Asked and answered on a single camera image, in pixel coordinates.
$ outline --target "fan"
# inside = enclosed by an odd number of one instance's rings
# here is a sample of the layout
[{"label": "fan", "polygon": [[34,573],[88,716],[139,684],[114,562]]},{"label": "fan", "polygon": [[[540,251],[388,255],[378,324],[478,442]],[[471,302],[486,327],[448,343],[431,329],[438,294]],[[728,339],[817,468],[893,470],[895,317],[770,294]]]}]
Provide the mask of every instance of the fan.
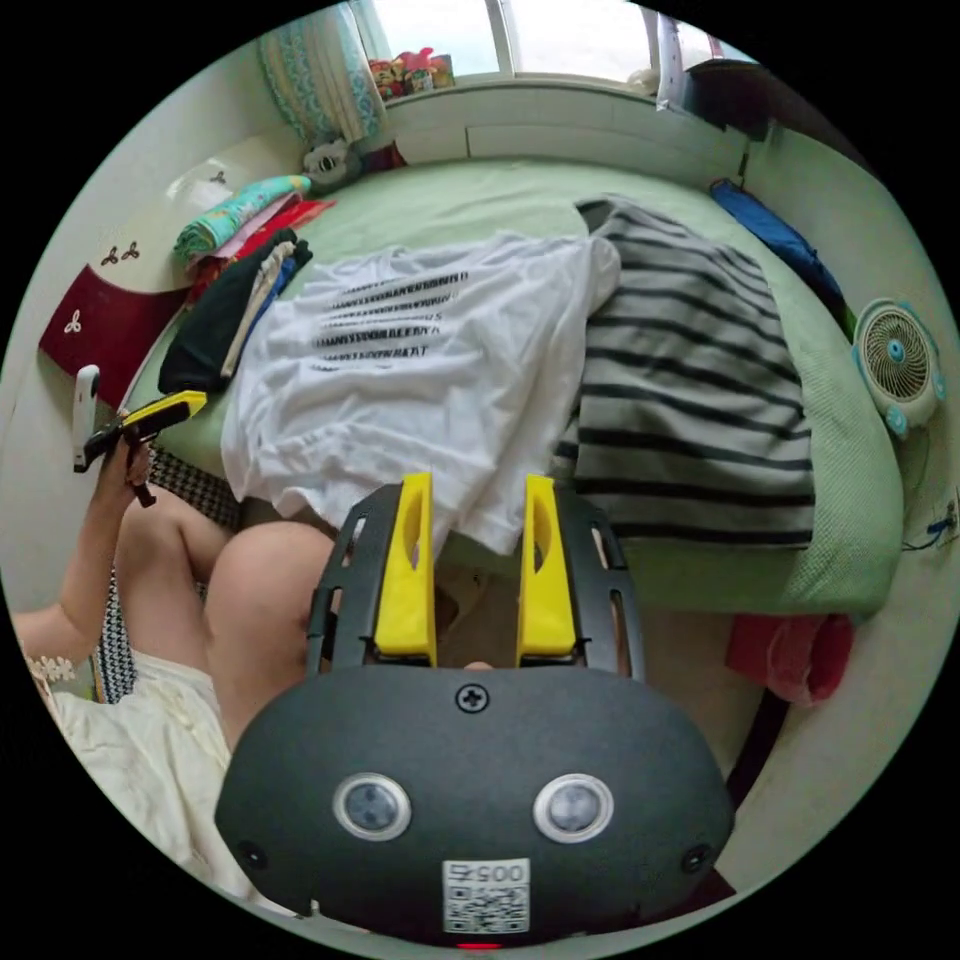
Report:
[{"label": "fan", "polygon": [[868,304],[853,335],[853,358],[877,409],[901,440],[925,424],[946,396],[940,351],[908,304]]}]

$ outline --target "blue bag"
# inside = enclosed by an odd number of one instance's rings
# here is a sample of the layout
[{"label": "blue bag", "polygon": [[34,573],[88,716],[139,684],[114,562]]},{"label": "blue bag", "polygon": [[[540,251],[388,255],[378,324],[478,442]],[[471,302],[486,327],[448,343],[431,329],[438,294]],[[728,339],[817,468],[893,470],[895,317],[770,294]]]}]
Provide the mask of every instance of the blue bag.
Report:
[{"label": "blue bag", "polygon": [[789,224],[768,210],[729,180],[718,180],[710,187],[710,194],[737,223],[762,240],[804,283],[830,311],[840,328],[853,340],[856,317],[847,306],[840,285],[820,262],[817,251]]}]

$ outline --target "qr code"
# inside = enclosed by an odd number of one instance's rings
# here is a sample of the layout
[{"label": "qr code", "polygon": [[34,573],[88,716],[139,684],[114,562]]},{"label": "qr code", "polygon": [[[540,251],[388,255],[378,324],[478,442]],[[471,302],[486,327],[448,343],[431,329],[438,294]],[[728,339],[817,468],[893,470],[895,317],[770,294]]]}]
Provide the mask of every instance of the qr code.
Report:
[{"label": "qr code", "polygon": [[526,933],[530,928],[527,884],[473,884],[447,888],[448,933]]}]

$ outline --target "lace trim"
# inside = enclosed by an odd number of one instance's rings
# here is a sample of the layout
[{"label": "lace trim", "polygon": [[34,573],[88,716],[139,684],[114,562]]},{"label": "lace trim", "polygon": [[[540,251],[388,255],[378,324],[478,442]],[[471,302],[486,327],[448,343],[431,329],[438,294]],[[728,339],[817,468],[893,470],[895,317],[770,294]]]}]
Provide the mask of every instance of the lace trim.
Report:
[{"label": "lace trim", "polygon": [[54,659],[41,657],[39,660],[27,657],[26,660],[27,666],[30,668],[30,673],[35,680],[57,683],[61,680],[76,679],[77,675],[74,672],[73,664],[63,657],[56,657]]}]

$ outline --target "knee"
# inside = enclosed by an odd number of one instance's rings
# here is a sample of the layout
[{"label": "knee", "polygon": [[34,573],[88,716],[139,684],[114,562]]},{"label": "knee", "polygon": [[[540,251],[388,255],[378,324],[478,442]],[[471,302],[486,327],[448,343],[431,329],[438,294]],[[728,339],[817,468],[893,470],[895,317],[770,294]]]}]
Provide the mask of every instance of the knee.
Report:
[{"label": "knee", "polygon": [[127,507],[117,539],[117,566],[133,558],[153,559],[180,547],[180,532],[172,506],[172,494],[154,490],[157,502],[144,509],[138,501]]},{"label": "knee", "polygon": [[242,530],[213,568],[207,616],[232,622],[293,620],[305,624],[333,541],[303,523],[276,521]]}]

